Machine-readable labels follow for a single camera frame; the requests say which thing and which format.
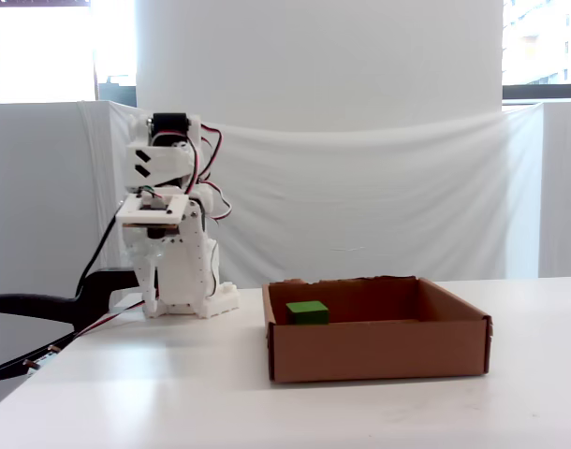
box wall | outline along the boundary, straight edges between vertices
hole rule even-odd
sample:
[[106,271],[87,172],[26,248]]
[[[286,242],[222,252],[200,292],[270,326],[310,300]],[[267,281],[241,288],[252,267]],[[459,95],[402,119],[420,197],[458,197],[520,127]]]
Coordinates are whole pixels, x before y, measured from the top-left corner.
[[274,326],[274,380],[483,374],[486,325],[486,320],[481,320]]
[[289,302],[321,301],[331,323],[418,318],[417,279],[374,278],[318,283],[281,282],[269,286],[277,325],[287,324]]
[[426,279],[418,280],[420,321],[483,320],[488,315]]

white table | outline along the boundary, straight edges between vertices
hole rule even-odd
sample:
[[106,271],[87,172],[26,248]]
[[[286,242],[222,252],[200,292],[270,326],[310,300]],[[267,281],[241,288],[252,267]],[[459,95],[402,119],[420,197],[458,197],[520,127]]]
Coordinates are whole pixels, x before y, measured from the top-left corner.
[[3,448],[571,447],[571,278],[441,282],[493,316],[490,374],[271,384],[260,290],[211,320],[130,311],[0,404]]

green cube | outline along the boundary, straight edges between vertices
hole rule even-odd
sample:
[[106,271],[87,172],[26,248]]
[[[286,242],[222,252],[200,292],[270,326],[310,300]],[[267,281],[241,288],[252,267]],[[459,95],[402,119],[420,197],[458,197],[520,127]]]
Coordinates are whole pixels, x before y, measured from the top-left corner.
[[287,321],[291,325],[327,325],[329,309],[321,301],[289,302]]

wall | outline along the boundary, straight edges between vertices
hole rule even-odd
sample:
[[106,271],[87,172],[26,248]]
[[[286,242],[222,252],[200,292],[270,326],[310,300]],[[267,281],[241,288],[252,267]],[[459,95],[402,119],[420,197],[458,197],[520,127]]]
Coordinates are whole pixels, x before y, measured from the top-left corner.
[[136,0],[138,104],[362,130],[499,110],[501,0]]

white panel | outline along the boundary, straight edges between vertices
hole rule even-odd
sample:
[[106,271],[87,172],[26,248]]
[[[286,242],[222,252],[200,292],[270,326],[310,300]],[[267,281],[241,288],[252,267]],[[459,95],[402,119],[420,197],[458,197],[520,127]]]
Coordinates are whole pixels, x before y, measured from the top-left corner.
[[544,107],[539,275],[571,276],[571,103]]
[[272,130],[499,110],[502,0],[136,0],[139,106]]

